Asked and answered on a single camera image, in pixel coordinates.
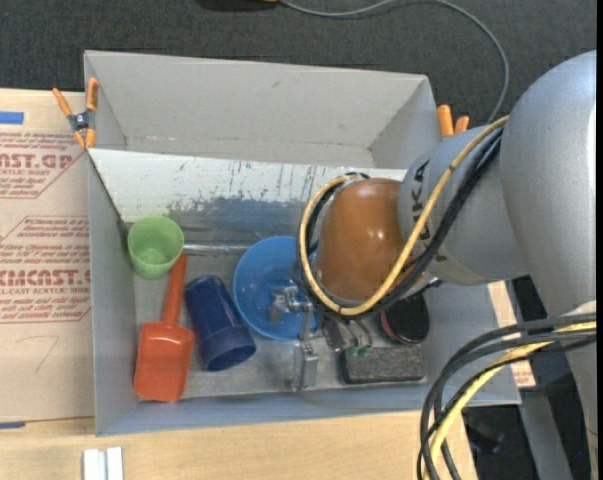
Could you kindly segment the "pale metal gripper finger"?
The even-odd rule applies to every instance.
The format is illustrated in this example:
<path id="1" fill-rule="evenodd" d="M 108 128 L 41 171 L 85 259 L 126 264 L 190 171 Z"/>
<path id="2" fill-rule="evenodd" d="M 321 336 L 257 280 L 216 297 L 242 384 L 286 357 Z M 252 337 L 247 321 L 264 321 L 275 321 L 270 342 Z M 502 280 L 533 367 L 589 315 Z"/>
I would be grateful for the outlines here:
<path id="1" fill-rule="evenodd" d="M 316 385 L 319 356 L 310 343 L 295 344 L 293 352 L 293 375 L 291 387 L 302 391 Z"/>
<path id="2" fill-rule="evenodd" d="M 278 324 L 285 315 L 310 314 L 314 305 L 297 286 L 278 286 L 270 291 L 271 302 L 267 309 L 268 321 Z"/>

